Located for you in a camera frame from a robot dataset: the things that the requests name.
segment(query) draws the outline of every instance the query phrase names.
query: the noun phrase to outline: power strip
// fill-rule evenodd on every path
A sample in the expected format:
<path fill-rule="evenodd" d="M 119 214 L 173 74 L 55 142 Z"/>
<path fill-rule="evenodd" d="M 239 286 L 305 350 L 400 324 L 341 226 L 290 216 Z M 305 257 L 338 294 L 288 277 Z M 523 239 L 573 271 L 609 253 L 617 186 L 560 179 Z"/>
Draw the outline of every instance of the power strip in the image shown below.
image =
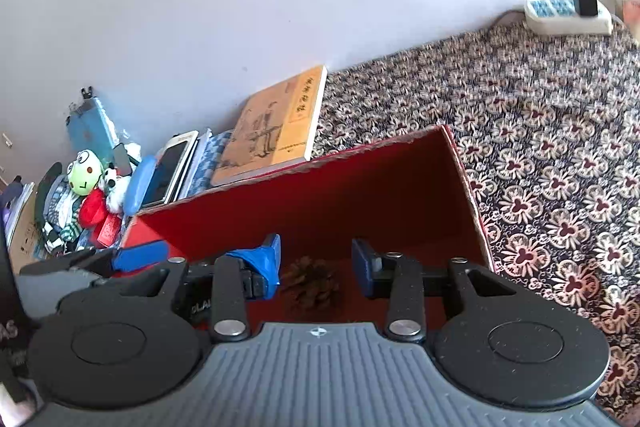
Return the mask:
<path fill-rule="evenodd" d="M 598 1 L 598 15 L 580 17 L 572 0 L 535 0 L 524 5 L 527 26 L 539 35 L 611 35 L 609 10 Z"/>

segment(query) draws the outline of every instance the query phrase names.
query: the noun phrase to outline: floral bedspread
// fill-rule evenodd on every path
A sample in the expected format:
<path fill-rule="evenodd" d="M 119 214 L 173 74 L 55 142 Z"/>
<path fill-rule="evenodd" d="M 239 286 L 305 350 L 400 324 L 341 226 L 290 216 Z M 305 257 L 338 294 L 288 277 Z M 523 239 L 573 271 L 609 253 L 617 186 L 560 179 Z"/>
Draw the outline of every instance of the floral bedspread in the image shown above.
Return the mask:
<path fill-rule="evenodd" d="M 498 26 L 330 74 L 314 156 L 433 123 L 454 132 L 498 272 L 606 333 L 597 400 L 622 417 L 640 402 L 634 40 Z"/>

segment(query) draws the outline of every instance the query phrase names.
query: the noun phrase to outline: phone screen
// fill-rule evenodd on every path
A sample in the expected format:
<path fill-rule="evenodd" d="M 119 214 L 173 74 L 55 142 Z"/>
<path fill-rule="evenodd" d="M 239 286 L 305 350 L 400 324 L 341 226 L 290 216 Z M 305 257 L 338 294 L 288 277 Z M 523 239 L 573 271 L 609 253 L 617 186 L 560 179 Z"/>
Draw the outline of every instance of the phone screen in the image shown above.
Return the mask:
<path fill-rule="evenodd" d="M 187 147 L 187 142 L 180 142 L 164 151 L 156 166 L 154 175 L 151 177 L 142 205 L 158 203 L 158 201 L 164 200 L 185 147 Z"/>

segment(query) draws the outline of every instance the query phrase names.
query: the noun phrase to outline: open cardboard box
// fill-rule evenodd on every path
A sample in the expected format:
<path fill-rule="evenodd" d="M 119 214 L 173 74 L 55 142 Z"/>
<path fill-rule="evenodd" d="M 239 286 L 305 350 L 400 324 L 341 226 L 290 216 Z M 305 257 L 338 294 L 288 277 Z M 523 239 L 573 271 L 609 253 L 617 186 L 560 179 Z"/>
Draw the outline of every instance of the open cardboard box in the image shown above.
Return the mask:
<path fill-rule="evenodd" d="M 466 257 L 493 268 L 478 208 L 452 137 L 434 126 L 258 178 L 213 188 L 189 200 L 138 214 L 124 240 L 132 247 L 164 239 L 170 256 L 195 262 L 282 238 L 281 273 L 302 257 L 325 259 L 340 293 L 327 311 L 303 312 L 278 291 L 248 304 L 262 321 L 383 323 L 386 301 L 364 298 L 351 272 L 351 239 L 378 252 L 401 251 L 426 266 Z M 428 299 L 428 325 L 444 323 L 439 299 Z"/>

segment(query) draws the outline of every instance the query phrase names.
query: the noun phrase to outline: white crosshair mark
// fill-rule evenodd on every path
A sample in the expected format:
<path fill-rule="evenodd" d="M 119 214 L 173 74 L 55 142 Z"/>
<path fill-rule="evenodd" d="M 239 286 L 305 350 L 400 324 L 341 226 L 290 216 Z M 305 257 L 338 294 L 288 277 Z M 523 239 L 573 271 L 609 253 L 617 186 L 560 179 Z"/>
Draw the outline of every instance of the white crosshair mark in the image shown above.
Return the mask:
<path fill-rule="evenodd" d="M 326 335 L 328 331 L 324 328 L 321 328 L 320 326 L 316 326 L 315 328 L 310 330 L 309 333 L 311 333 L 316 339 L 319 339 L 320 337 Z"/>

